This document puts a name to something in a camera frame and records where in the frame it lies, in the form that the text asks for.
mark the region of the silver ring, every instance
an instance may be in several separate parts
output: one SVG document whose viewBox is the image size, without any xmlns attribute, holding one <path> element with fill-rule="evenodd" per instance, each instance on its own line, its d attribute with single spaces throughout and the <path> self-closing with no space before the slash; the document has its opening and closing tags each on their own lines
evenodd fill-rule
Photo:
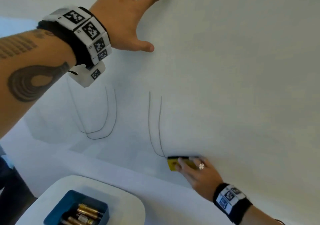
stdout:
<svg viewBox="0 0 320 225">
<path fill-rule="evenodd" d="M 199 164 L 199 170 L 204 169 L 204 167 L 205 167 L 204 163 Z"/>
</svg>

